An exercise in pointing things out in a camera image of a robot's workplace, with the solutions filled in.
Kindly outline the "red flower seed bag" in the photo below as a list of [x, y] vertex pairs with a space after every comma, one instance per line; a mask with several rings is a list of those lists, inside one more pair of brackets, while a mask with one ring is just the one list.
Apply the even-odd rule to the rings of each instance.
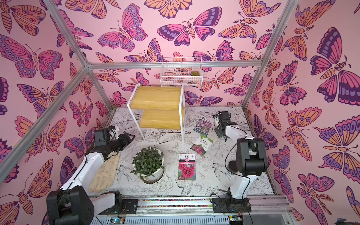
[[196, 156], [195, 154], [180, 154], [178, 158], [177, 178], [179, 181], [196, 180]]

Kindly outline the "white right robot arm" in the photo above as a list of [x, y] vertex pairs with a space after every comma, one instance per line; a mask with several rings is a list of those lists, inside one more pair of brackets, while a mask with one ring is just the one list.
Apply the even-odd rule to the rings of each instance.
[[215, 132], [218, 137], [236, 142], [232, 149], [236, 149], [234, 160], [225, 160], [227, 171], [236, 176], [233, 184], [228, 188], [223, 203], [216, 203], [215, 208], [227, 209], [230, 212], [251, 212], [248, 192], [258, 177], [267, 171], [268, 163], [264, 140], [253, 137], [240, 126], [231, 122], [231, 113], [228, 111], [217, 112], [214, 115]]

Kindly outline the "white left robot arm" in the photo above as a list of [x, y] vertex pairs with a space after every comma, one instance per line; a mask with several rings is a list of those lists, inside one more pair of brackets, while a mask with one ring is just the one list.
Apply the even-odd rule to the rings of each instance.
[[87, 135], [90, 141], [84, 144], [84, 159], [78, 169], [68, 170], [62, 166], [61, 174], [68, 181], [46, 198], [47, 211], [44, 225], [89, 225], [101, 213], [120, 213], [124, 202], [119, 191], [95, 196], [90, 190], [91, 182], [108, 182], [115, 174], [117, 163], [111, 164], [121, 151], [135, 140], [135, 135], [119, 133], [115, 126], [91, 129]]

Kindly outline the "green white seed bag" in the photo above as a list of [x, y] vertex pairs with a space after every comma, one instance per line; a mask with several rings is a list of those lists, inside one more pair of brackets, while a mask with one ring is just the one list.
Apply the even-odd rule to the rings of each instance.
[[208, 138], [207, 136], [200, 135], [197, 141], [190, 147], [190, 149], [199, 155], [204, 156], [212, 144], [212, 139]]

